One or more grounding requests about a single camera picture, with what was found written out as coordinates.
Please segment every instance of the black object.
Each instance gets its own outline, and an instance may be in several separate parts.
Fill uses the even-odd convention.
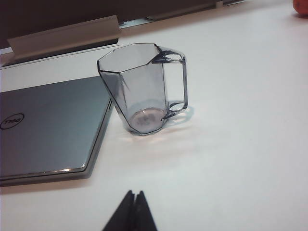
[[[10,46],[9,38],[97,18],[117,15],[126,22],[208,2],[215,6],[215,0],[0,0],[0,48]]]
[[[128,191],[103,231],[157,231],[143,191]]]

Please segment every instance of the laptop lid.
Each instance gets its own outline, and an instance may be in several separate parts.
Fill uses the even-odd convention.
[[[111,106],[100,77],[2,92],[0,103],[1,185],[89,176]]]

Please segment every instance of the mug handle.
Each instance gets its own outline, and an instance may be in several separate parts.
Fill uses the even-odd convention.
[[[160,53],[152,59],[153,64],[182,64],[183,68],[183,85],[184,85],[184,101],[175,101],[169,102],[168,111],[163,119],[168,119],[173,117],[180,112],[184,111],[188,106],[188,99],[187,99],[187,73],[186,73],[186,59],[185,55],[179,51],[175,51],[169,48],[159,47]],[[178,55],[179,59],[173,59],[167,57],[167,55]],[[171,108],[177,104],[183,104],[183,107],[179,110],[171,110]]]

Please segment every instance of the desk surface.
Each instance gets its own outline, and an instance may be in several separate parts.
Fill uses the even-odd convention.
[[[161,231],[306,231],[307,22],[255,0],[123,29],[186,54],[188,111],[138,137],[114,110],[89,179],[1,188],[2,230],[101,230],[132,189]],[[2,69],[1,90],[95,76],[109,50]]]

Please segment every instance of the dell logo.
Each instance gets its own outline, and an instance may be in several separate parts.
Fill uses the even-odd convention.
[[[24,117],[25,116],[22,113],[11,115],[1,122],[0,128],[2,130],[12,128],[19,124],[24,119]]]

